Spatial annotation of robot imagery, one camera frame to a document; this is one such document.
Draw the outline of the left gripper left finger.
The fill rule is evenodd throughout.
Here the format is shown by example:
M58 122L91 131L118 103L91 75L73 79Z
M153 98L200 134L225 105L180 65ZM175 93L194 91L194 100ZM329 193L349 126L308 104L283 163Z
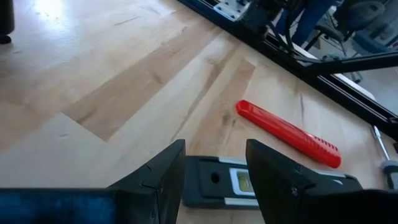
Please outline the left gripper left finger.
M178 139L110 185L116 223L175 223L185 178L185 140Z

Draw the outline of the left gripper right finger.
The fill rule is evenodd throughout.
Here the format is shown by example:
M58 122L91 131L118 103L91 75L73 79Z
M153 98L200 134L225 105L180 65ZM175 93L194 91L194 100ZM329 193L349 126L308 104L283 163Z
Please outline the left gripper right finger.
M266 223L337 223L336 196L363 189L353 176L309 169L256 139L246 141L246 162Z

